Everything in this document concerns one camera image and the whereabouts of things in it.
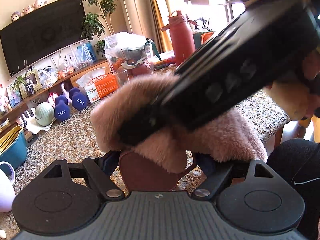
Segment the person's right hand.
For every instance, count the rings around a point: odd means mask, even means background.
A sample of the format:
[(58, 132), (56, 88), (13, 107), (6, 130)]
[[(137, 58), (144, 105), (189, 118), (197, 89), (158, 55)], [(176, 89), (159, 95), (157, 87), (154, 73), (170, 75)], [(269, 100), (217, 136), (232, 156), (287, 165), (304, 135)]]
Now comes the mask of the person's right hand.
[(274, 81), (264, 87), (270, 96), (291, 120), (319, 116), (319, 48), (312, 51), (302, 62), (302, 77), (313, 87), (299, 80)]

